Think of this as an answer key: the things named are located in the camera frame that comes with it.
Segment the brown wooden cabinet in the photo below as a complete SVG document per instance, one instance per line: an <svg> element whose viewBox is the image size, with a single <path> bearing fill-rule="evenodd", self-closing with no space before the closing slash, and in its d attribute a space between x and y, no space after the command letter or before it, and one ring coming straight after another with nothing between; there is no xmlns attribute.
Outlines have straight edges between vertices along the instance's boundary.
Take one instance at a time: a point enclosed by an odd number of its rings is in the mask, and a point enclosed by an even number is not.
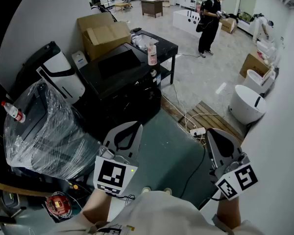
<svg viewBox="0 0 294 235"><path fill-rule="evenodd" d="M148 14L156 18L157 14L163 16L163 2L161 0L142 0L142 15Z"/></svg>

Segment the white box with black dots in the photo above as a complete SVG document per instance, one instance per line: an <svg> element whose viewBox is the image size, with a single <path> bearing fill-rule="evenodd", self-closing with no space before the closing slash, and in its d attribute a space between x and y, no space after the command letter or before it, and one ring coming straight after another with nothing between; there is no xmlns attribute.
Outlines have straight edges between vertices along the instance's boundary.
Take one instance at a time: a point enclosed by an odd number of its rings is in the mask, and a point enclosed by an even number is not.
<svg viewBox="0 0 294 235"><path fill-rule="evenodd" d="M192 10L179 10L173 12L173 26L191 35L200 38L202 32L197 32L196 28L200 22L200 14Z"/></svg>

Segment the black box appliance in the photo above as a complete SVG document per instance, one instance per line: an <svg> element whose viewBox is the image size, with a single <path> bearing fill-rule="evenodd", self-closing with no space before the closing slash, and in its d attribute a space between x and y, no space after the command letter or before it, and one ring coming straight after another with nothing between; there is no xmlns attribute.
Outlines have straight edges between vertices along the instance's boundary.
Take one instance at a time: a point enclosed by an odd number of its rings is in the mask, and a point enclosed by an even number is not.
<svg viewBox="0 0 294 235"><path fill-rule="evenodd" d="M78 110L99 141L130 121L146 124L160 110L160 65L131 44L122 44L79 70L85 94Z"/></svg>

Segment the small white toilet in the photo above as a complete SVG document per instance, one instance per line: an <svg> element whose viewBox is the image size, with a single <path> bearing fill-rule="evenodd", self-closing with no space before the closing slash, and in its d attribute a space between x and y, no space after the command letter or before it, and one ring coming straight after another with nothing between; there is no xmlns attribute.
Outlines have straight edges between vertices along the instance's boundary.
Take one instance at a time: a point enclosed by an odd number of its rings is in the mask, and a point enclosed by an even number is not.
<svg viewBox="0 0 294 235"><path fill-rule="evenodd" d="M259 75L254 70L248 70L243 86L246 86L258 94L264 94L273 85L276 73L268 70L264 76Z"/></svg>

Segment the white cabinet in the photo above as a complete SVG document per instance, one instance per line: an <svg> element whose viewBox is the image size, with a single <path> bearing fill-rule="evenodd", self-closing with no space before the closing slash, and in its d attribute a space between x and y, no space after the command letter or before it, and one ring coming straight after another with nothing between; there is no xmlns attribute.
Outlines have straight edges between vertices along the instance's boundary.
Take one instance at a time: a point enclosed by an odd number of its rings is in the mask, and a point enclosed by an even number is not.
<svg viewBox="0 0 294 235"><path fill-rule="evenodd" d="M179 0L179 6L196 11L202 0Z"/></svg>

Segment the plastic-wrapped appliance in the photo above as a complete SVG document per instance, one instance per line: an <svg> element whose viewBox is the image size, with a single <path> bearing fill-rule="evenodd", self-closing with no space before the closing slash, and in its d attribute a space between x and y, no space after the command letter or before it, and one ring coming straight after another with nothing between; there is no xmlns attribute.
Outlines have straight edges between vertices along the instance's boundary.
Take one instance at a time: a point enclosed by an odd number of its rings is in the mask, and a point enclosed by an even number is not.
<svg viewBox="0 0 294 235"><path fill-rule="evenodd" d="M5 118L3 144L11 167L62 180L94 167L99 142L85 131L77 110L50 83L44 79L33 83L14 106L25 121Z"/></svg>

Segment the red device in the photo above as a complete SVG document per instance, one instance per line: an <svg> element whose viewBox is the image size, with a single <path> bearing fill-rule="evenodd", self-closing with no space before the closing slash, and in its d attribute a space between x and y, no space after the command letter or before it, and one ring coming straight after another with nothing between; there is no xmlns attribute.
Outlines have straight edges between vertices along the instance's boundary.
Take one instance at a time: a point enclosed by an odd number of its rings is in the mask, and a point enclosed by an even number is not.
<svg viewBox="0 0 294 235"><path fill-rule="evenodd" d="M57 220L71 218L73 208L71 201L63 192L56 191L46 198L45 205L48 212Z"/></svg>

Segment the small brown cardboard box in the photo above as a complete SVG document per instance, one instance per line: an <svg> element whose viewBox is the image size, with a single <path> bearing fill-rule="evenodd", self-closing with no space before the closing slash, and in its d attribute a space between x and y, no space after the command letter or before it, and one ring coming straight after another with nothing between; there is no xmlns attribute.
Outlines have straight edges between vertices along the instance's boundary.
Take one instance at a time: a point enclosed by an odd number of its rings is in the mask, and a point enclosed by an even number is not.
<svg viewBox="0 0 294 235"><path fill-rule="evenodd" d="M233 34L237 29L237 21L233 18L227 18L220 20L221 29L225 32Z"/></svg>

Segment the pink body wash bottle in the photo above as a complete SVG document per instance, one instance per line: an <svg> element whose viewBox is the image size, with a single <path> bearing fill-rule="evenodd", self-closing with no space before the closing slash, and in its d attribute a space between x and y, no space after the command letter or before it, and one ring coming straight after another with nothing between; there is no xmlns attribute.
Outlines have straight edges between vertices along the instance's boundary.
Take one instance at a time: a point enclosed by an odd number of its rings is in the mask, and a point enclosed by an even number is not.
<svg viewBox="0 0 294 235"><path fill-rule="evenodd" d="M154 43L149 43L147 47L148 64L154 66L157 64L157 51Z"/></svg>

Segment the wooden plank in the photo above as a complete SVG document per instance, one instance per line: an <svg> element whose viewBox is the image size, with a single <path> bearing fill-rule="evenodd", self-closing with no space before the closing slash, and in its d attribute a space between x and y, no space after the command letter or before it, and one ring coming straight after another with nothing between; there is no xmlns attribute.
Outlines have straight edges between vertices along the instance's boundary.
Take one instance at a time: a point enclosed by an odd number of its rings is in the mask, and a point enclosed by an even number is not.
<svg viewBox="0 0 294 235"><path fill-rule="evenodd" d="M4 183L0 182L0 190L26 196L48 197L56 192L58 187L43 182L12 180Z"/></svg>

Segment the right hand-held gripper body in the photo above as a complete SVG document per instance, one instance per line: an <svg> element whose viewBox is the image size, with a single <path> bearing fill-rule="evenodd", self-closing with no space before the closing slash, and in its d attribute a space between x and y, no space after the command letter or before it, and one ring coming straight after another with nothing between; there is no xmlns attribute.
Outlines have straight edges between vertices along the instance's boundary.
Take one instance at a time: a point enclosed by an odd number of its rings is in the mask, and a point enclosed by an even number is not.
<svg viewBox="0 0 294 235"><path fill-rule="evenodd" d="M233 200L258 183L248 155L242 152L228 165L222 165L209 172L212 183L224 198Z"/></svg>

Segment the dark green floor mat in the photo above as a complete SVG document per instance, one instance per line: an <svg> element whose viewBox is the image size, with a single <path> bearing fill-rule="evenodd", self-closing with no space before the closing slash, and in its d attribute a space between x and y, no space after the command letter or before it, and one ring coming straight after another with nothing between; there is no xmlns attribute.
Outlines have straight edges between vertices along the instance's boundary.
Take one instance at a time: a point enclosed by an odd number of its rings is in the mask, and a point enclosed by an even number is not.
<svg viewBox="0 0 294 235"><path fill-rule="evenodd" d="M137 160L138 170L123 197L137 197L144 187L171 188L175 197L199 209L215 193L207 151L163 109L144 125Z"/></svg>

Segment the person's light shirt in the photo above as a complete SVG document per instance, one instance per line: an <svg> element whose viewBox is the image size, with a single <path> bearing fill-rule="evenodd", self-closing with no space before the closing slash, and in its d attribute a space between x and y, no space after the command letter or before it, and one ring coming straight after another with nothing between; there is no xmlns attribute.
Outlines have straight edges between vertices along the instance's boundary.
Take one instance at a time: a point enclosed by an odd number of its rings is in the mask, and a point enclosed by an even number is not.
<svg viewBox="0 0 294 235"><path fill-rule="evenodd" d="M91 223L82 214L45 235L264 235L249 221L229 229L208 223L190 202L163 191L141 194L110 222Z"/></svg>

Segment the black table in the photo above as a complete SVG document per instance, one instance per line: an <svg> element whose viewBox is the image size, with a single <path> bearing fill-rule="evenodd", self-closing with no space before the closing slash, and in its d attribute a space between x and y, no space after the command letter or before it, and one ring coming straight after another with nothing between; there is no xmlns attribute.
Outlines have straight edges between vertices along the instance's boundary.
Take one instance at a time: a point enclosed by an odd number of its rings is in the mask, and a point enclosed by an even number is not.
<svg viewBox="0 0 294 235"><path fill-rule="evenodd" d="M157 62L160 64L161 80L169 76L170 84L173 84L178 45L142 29L138 32L133 32L131 30L130 33L132 38L131 43L145 53L147 53L147 46L149 43L154 43L156 45Z"/></svg>

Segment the red label water bottle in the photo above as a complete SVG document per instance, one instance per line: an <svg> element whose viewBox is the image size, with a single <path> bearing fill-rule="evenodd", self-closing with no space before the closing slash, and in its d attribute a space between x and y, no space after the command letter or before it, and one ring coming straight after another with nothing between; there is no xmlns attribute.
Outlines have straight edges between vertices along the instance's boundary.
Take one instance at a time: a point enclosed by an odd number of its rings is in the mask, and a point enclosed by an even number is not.
<svg viewBox="0 0 294 235"><path fill-rule="evenodd" d="M20 123L25 122L25 114L23 114L18 108L16 108L13 104L8 103L6 101L2 101L1 105L4 107L5 111L16 121Z"/></svg>

